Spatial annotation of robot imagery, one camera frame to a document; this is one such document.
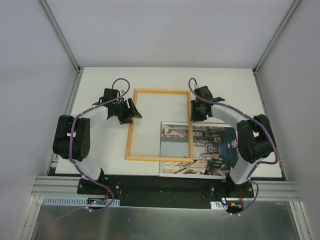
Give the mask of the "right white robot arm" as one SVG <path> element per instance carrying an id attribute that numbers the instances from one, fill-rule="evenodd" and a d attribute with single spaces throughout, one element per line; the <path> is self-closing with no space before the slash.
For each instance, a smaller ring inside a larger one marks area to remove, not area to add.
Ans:
<path id="1" fill-rule="evenodd" d="M 225 192 L 230 197 L 237 197 L 258 165 L 279 161 L 270 121 L 264 114 L 251 116 L 229 105 L 224 98 L 213 97 L 207 86 L 195 84 L 190 91 L 195 96 L 191 101 L 191 121 L 216 118 L 236 131 L 238 160 L 226 176 Z"/>

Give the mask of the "right aluminium corner post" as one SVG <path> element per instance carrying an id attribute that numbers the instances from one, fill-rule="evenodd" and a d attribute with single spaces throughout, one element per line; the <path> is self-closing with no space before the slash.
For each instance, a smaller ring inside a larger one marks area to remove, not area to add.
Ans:
<path id="1" fill-rule="evenodd" d="M 268 42 L 266 48 L 264 49 L 261 57 L 259 58 L 257 64 L 255 67 L 252 69 L 253 75 L 256 76 L 259 70 L 261 69 L 263 63 L 269 56 L 270 52 L 272 49 L 275 47 L 277 41 L 281 37 L 282 33 L 286 29 L 287 25 L 289 24 L 290 20 L 292 19 L 293 15 L 299 8 L 303 1 L 302 0 L 293 0 L 292 3 L 290 4 L 288 10 L 286 11 L 284 17 L 280 21 L 278 27 L 276 28 L 274 34 L 272 35 L 270 41 Z"/>

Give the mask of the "aluminium corner post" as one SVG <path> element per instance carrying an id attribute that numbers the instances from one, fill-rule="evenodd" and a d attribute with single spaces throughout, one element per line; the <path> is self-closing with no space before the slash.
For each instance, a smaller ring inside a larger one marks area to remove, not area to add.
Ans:
<path id="1" fill-rule="evenodd" d="M 261 57 L 259 58 L 257 64 L 255 67 L 252 69 L 253 75 L 256 76 L 259 70 L 261 69 L 263 63 L 269 56 L 270 52 L 272 49 L 275 47 L 277 41 L 281 37 L 282 33 L 286 29 L 287 25 L 289 24 L 290 20 L 292 19 L 293 15 L 299 8 L 303 1 L 302 0 L 293 0 L 292 3 L 290 4 L 288 10 L 286 11 L 284 17 L 280 21 L 278 27 L 276 28 L 274 34 L 272 35 L 270 41 L 268 42 L 266 48 L 264 49 Z"/>
<path id="2" fill-rule="evenodd" d="M 63 32 L 59 26 L 59 23 L 54 15 L 51 7 L 50 7 L 48 1 L 47 0 L 38 0 L 37 2 L 39 3 L 41 9 L 43 10 L 50 26 L 52 27 L 54 34 L 55 34 L 57 40 L 59 41 L 63 51 L 65 52 L 68 60 L 72 64 L 75 71 L 77 73 L 79 73 L 82 70 L 82 68 L 79 65 L 78 61 L 76 60 L 75 55 L 73 54 L 73 52 L 70 48 L 70 45 L 68 44 L 68 41 L 67 41 L 65 35 L 63 34 Z"/>

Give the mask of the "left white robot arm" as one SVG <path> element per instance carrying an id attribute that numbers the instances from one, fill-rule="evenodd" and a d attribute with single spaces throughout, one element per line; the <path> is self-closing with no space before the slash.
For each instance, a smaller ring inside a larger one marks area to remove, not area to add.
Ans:
<path id="1" fill-rule="evenodd" d="M 89 181 L 88 188 L 96 195 L 105 191 L 106 183 L 100 179 L 103 170 L 90 154 L 91 130 L 112 117 L 117 117 L 124 125 L 132 124 L 133 118 L 141 119 L 142 115 L 132 98 L 125 99 L 119 90 L 105 88 L 103 96 L 89 109 L 76 116 L 61 115 L 55 130 L 53 152 L 73 164 L 81 177 Z"/>

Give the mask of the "left aluminium corner post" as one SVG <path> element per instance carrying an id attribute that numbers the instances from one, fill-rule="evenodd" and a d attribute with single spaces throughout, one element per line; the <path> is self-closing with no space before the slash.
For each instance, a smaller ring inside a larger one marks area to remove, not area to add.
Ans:
<path id="1" fill-rule="evenodd" d="M 37 2 L 39 3 L 41 9 L 43 10 L 50 26 L 52 27 L 54 34 L 55 34 L 57 40 L 59 41 L 63 51 L 65 52 L 68 60 L 72 64 L 75 71 L 77 73 L 79 73 L 82 70 L 82 68 L 79 65 L 78 61 L 76 60 L 75 55 L 73 54 L 73 52 L 70 48 L 70 45 L 68 44 L 68 41 L 67 41 L 65 35 L 63 34 L 63 32 L 59 26 L 59 23 L 54 15 L 51 7 L 50 7 L 48 1 L 47 0 L 38 0 Z"/>

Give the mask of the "yellow wooden picture frame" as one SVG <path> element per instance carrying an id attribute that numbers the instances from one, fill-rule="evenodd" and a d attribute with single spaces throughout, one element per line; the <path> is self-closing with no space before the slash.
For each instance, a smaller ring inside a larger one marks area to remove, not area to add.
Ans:
<path id="1" fill-rule="evenodd" d="M 155 157 L 155 156 L 133 156 L 131 155 L 134 127 L 135 124 L 131 123 L 128 128 L 128 137 L 125 149 L 125 160 L 127 161 L 143 161 L 143 162 L 179 162 L 179 163 L 192 163 L 194 161 L 193 150 L 193 126 L 191 122 L 191 91 L 180 89 L 150 89 L 150 88 L 135 88 L 133 91 L 133 103 L 136 105 L 138 102 L 139 94 L 151 95 L 185 95 L 187 97 L 187 116 L 188 116 L 188 153 L 189 157 Z"/>

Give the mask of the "aluminium front rail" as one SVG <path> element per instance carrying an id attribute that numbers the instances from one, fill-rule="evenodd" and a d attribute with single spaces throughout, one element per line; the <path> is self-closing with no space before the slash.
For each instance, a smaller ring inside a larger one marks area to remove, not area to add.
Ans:
<path id="1" fill-rule="evenodd" d="M 214 197 L 225 193 L 225 181 L 204 178 L 173 178 L 158 176 L 106 175 L 104 184 L 111 188 L 117 199 L 129 193 L 200 193 Z M 34 182 L 33 196 L 90 196 L 78 176 L 38 176 Z M 237 189 L 233 196 L 248 199 L 257 196 L 259 201 L 302 200 L 297 183 L 292 181 L 255 180 Z"/>

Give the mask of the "street photo on board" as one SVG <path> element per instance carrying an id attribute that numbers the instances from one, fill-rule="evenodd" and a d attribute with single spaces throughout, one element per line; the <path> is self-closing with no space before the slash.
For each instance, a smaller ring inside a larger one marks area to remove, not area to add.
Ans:
<path id="1" fill-rule="evenodd" d="M 186 122 L 162 122 L 160 156 L 187 158 L 188 133 Z M 239 158 L 234 128 L 226 123 L 196 122 L 192 124 L 192 137 L 193 161 L 161 162 L 159 176 L 224 180 Z"/>

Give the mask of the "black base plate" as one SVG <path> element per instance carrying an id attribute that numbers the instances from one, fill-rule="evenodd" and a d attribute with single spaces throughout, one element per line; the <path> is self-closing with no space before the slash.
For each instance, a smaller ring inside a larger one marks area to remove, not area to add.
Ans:
<path id="1" fill-rule="evenodd" d="M 105 175 L 99 182 L 111 190 L 80 179 L 79 195 L 115 198 L 122 207 L 209 209 L 212 202 L 223 199 L 251 199 L 252 185 L 226 192 L 226 182 L 217 179 L 177 178 L 138 175 Z"/>

